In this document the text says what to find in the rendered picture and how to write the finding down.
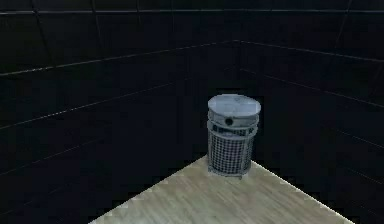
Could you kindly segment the grey metal garbage can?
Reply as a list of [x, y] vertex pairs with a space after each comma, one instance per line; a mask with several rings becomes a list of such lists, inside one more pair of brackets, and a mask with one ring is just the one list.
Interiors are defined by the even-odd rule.
[[208, 171], [242, 178], [251, 168], [260, 103], [239, 94], [220, 94], [208, 100]]

